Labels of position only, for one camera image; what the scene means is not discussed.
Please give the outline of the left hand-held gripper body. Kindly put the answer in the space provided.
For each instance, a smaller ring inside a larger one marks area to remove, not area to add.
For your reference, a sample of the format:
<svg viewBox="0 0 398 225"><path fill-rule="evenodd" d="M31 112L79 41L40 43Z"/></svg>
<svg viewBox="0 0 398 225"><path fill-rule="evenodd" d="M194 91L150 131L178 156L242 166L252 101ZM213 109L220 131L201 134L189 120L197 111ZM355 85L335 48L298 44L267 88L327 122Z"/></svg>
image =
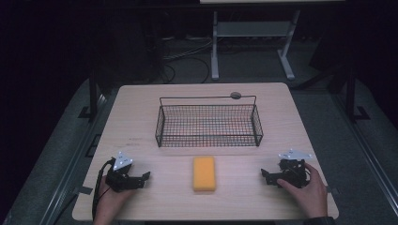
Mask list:
<svg viewBox="0 0 398 225"><path fill-rule="evenodd" d="M121 192L139 187L139 179L129 177L132 162L133 160L121 151L113 157L113 163L111 169L107 172L105 181L113 191Z"/></svg>

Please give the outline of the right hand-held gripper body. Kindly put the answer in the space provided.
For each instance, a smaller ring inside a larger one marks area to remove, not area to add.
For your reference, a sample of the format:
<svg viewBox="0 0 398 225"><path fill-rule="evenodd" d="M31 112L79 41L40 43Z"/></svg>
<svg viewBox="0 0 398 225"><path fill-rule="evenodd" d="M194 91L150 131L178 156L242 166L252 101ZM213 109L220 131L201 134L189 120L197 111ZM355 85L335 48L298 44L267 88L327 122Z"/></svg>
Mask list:
<svg viewBox="0 0 398 225"><path fill-rule="evenodd" d="M285 153L280 153L281 159L279 166L280 172L274 175L274 183L278 185L277 180L283 179L296 188L304 188L309 184L305 161L313 157L310 153L303 153L299 150L290 149Z"/></svg>

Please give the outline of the yellow sponge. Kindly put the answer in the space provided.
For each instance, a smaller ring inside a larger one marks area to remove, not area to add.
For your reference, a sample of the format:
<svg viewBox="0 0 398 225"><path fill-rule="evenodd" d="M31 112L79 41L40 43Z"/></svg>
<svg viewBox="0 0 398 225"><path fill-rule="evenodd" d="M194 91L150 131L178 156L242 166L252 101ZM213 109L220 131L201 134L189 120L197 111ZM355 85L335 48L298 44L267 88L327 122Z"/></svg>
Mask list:
<svg viewBox="0 0 398 225"><path fill-rule="evenodd" d="M193 159L193 190L214 191L216 189L214 157L195 157Z"/></svg>

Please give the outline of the black wire basket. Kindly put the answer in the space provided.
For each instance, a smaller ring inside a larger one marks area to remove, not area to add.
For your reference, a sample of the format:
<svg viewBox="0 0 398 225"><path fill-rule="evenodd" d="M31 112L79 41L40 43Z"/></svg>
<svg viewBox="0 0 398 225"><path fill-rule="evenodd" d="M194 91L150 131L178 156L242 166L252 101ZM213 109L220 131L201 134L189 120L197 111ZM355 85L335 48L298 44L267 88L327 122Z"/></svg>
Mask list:
<svg viewBox="0 0 398 225"><path fill-rule="evenodd" d="M159 147L258 146L264 132L256 97L162 97Z"/></svg>

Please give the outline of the person's left hand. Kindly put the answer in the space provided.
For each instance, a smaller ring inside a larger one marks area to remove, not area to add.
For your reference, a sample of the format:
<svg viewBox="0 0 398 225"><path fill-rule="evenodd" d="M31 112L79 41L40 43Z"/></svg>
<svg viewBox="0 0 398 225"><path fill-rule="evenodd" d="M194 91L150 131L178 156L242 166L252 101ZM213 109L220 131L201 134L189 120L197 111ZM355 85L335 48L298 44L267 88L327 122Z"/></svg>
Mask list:
<svg viewBox="0 0 398 225"><path fill-rule="evenodd" d="M106 184L106 177L103 176L100 181L100 198L93 225L111 225L114 218L119 214L119 211L134 194L134 189L122 192L113 191Z"/></svg>

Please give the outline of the person's right hand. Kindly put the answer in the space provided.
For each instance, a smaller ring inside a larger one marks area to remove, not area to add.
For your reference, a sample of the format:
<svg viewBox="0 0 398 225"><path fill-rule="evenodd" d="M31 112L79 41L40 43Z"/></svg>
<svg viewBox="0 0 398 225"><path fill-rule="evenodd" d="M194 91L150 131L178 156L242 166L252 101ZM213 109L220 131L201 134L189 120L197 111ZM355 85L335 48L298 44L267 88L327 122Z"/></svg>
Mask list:
<svg viewBox="0 0 398 225"><path fill-rule="evenodd" d="M307 218L327 217L329 214L327 188L317 169L308 163L305 164L305 168L310 172L310 181L306 187L294 187L283 179L278 179L277 183L293 196Z"/></svg>

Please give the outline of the white metal stand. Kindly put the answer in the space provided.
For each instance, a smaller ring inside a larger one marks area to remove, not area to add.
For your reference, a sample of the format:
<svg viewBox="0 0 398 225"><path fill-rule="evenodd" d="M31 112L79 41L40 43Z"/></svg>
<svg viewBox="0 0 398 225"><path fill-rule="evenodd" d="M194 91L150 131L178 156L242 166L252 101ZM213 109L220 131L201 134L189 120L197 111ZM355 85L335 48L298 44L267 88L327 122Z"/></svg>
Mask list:
<svg viewBox="0 0 398 225"><path fill-rule="evenodd" d="M287 59L287 54L296 31L300 11L296 10L290 21L276 22L221 22L218 12L213 12L212 51L210 54L211 79L220 78L218 60L219 38L285 38L285 43L277 51L284 74L288 81L296 79Z"/></svg>

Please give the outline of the black metal post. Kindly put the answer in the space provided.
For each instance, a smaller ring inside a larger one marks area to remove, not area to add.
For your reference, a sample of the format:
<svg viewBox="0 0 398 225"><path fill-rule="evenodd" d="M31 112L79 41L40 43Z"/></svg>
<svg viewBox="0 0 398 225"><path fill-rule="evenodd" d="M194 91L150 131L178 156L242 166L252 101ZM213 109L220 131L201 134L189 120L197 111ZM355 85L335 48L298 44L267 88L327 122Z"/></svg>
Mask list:
<svg viewBox="0 0 398 225"><path fill-rule="evenodd" d="M84 106L80 113L79 118L85 118L89 122L93 122L98 113L98 87L97 87L97 75L92 71L88 79L89 84L89 105Z"/></svg>
<svg viewBox="0 0 398 225"><path fill-rule="evenodd" d="M345 95L345 113L352 123L357 123L359 120L369 120L370 116L361 106L355 103L356 97L356 74L351 67L347 74L346 81L346 95Z"/></svg>

